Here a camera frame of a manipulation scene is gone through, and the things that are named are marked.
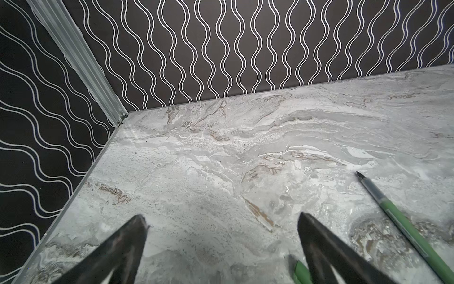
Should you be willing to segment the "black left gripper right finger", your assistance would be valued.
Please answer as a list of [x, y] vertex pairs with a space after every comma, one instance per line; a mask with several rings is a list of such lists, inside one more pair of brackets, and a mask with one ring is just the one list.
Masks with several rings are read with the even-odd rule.
[[326, 226], [301, 213], [297, 231], [313, 284], [393, 284], [391, 278], [365, 261]]

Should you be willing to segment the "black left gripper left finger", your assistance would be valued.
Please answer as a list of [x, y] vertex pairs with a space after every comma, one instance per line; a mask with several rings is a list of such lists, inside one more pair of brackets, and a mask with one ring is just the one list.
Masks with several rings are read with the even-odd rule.
[[143, 215], [128, 220], [88, 257], [56, 279], [56, 284], [133, 284], [143, 255], [148, 225]]

